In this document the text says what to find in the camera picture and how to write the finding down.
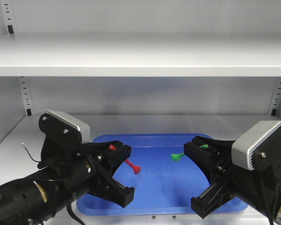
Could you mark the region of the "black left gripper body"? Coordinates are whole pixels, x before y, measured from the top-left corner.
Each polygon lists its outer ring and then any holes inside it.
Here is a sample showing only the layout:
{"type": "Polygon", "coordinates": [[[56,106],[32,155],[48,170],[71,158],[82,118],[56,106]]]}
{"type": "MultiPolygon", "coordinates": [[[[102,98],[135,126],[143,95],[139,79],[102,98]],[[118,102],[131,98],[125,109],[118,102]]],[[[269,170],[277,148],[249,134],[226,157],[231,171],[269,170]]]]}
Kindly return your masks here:
{"type": "Polygon", "coordinates": [[[103,144],[71,146],[46,137],[37,182],[46,197],[99,196],[103,191],[103,144]]]}

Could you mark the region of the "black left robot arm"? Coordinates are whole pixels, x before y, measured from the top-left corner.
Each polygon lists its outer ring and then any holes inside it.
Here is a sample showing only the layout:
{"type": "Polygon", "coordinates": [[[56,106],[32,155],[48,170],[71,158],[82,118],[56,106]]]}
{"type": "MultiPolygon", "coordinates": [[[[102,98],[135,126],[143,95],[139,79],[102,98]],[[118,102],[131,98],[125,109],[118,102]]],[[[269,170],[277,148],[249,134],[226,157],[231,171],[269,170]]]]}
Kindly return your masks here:
{"type": "Polygon", "coordinates": [[[130,157],[131,147],[120,141],[86,143],[65,149],[46,138],[38,171],[0,185],[0,225],[41,225],[83,195],[126,207],[134,188],[113,178],[130,157]]]}

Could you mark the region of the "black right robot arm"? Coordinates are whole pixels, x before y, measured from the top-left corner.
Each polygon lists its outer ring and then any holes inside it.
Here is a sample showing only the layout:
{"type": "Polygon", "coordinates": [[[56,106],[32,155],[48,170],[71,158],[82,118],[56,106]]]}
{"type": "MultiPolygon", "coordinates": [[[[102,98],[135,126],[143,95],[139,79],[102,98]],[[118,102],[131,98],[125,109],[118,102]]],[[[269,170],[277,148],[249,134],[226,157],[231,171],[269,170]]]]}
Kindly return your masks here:
{"type": "Polygon", "coordinates": [[[268,218],[272,225],[281,225],[281,160],[265,170],[246,170],[233,164],[233,141],[194,137],[184,144],[184,154],[203,172],[209,187],[191,198],[191,209],[201,218],[234,198],[239,198],[268,218]]]}

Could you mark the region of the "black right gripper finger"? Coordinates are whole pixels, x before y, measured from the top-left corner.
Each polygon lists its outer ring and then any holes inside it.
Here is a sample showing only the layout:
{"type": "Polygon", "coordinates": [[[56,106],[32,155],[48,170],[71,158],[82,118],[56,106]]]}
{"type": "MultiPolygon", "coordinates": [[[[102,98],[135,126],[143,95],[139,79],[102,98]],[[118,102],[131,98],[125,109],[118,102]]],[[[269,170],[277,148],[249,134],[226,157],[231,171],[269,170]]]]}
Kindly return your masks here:
{"type": "Polygon", "coordinates": [[[231,148],[234,142],[197,135],[184,144],[184,154],[204,173],[208,183],[213,184],[232,165],[231,148]]]}
{"type": "Polygon", "coordinates": [[[238,189],[236,184],[217,181],[200,196],[191,198],[191,209],[204,219],[210,213],[234,199],[238,189]]]}

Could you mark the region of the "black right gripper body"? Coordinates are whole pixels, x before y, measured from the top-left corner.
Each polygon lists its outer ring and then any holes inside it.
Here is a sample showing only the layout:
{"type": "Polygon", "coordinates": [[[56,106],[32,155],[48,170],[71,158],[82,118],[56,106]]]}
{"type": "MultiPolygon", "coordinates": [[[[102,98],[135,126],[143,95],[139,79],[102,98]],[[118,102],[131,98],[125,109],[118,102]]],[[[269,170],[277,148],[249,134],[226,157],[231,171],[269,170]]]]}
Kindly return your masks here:
{"type": "Polygon", "coordinates": [[[281,163],[263,171],[232,164],[217,181],[236,184],[236,197],[258,211],[278,211],[281,207],[281,163]]]}

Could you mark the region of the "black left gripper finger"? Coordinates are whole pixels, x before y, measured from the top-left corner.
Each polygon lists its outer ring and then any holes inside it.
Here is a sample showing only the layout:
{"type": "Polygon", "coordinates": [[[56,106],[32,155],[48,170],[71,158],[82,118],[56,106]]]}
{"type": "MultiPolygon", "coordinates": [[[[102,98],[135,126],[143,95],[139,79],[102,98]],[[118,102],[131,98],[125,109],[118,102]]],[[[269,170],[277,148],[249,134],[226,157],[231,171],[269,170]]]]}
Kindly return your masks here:
{"type": "Polygon", "coordinates": [[[116,164],[111,166],[98,161],[97,155],[90,157],[91,165],[95,167],[93,175],[88,179],[88,194],[126,207],[134,199],[134,188],[126,187],[113,178],[119,166],[128,156],[116,157],[116,164]]]}
{"type": "Polygon", "coordinates": [[[120,141],[90,142],[81,147],[111,175],[130,157],[132,150],[129,145],[120,141]]]}

